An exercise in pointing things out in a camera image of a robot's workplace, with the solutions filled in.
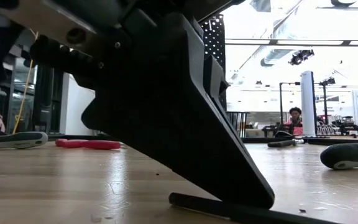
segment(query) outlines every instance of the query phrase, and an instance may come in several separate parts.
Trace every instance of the bolt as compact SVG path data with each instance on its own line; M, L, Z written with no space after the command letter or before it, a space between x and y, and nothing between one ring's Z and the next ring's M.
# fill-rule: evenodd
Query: bolt
M121 47L121 43L120 43L120 42L116 42L116 43L114 44L114 47L115 47L116 49L120 48L120 47Z

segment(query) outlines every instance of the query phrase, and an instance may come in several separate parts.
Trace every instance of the table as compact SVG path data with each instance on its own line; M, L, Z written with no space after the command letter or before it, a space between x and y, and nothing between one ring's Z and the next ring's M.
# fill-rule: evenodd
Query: table
M358 169L329 170L323 146L247 148L276 193L272 210L358 223ZM232 223L171 207L171 192L213 198L131 148L0 150L0 224Z

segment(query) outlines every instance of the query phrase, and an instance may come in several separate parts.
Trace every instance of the perforated metal panel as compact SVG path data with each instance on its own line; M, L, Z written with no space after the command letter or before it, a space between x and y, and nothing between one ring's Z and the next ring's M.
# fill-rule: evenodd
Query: perforated metal panel
M205 58L212 55L222 66L223 71L226 71L226 53L224 45L224 20L223 15L218 14L213 16L201 27L204 30L204 44L205 44ZM227 109L226 92L219 96L219 100L223 108Z

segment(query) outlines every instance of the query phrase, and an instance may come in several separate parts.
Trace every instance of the cable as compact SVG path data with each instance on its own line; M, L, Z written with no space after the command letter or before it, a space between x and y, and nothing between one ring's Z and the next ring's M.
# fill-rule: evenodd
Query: cable
M37 33L34 33L34 31L32 29L30 29L30 31L35 35L35 39L37 40L38 39L38 32ZM30 74L31 74L31 71L32 71L32 64L33 64L33 60L31 59L30 61L30 68L29 68L29 72L27 74L27 80L25 81L25 87L24 87L24 92L23 92L23 99L22 99L22 103L20 105L20 109L19 109L19 115L17 116L17 120L16 120L16 124L15 124L15 127L13 129L13 134L16 133L16 130L17 130L17 127L19 125L19 122L20 122L20 118L22 117L22 112L23 112L23 107L24 107L24 100L25 100L25 94L27 93L27 89L29 87L29 82L30 82Z

